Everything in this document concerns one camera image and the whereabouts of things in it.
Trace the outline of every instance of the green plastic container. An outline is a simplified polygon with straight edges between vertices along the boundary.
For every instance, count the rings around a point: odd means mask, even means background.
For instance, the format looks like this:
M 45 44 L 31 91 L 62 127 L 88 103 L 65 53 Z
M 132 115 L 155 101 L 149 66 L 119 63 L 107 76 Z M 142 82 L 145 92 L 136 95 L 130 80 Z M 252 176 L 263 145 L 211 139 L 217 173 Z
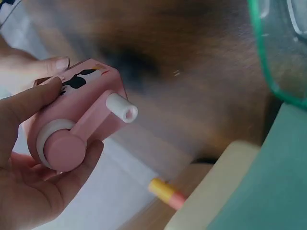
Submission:
M 248 0 L 270 89 L 307 108 L 307 0 Z

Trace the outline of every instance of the pink pencil sharpener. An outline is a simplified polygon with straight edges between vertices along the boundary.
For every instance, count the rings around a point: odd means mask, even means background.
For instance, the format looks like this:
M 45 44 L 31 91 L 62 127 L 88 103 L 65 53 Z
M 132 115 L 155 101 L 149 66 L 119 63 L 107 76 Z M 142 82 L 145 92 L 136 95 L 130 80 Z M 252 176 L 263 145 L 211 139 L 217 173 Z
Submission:
M 86 147 L 131 123 L 138 114 L 127 100 L 119 72 L 93 59 L 59 75 L 61 94 L 28 121 L 31 155 L 57 171 L 80 165 Z

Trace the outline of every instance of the beige object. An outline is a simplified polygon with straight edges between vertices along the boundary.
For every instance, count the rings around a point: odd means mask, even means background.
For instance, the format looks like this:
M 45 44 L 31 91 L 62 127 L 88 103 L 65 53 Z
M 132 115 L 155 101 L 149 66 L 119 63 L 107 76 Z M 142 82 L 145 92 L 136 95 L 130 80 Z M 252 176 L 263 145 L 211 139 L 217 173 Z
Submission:
M 240 184 L 260 148 L 231 143 L 165 230 L 205 230 Z

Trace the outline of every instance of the wooden surface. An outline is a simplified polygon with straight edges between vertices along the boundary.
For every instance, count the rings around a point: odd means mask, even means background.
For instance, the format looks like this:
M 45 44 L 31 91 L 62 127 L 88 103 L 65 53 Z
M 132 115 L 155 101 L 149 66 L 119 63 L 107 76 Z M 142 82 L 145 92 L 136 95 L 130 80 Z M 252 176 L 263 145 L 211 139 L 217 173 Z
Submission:
M 260 144 L 268 89 L 246 0 L 25 0 L 48 50 L 118 68 L 139 118 L 114 135 L 164 178 Z
M 191 164 L 171 184 L 189 196 L 211 168 L 209 164 Z M 174 209 L 155 199 L 118 230 L 163 230 L 174 213 Z

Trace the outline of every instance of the fingernail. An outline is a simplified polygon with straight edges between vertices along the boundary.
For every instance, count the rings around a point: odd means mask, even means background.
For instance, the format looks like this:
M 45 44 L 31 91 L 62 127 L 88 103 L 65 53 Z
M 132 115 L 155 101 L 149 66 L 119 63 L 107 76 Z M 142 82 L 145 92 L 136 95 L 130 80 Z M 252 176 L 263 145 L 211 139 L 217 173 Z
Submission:
M 56 68 L 58 71 L 66 70 L 68 68 L 68 65 L 69 65 L 68 57 L 64 57 L 60 60 L 57 60 L 56 62 Z
M 57 81 L 61 81 L 61 79 L 59 77 L 52 78 L 48 84 L 55 84 Z

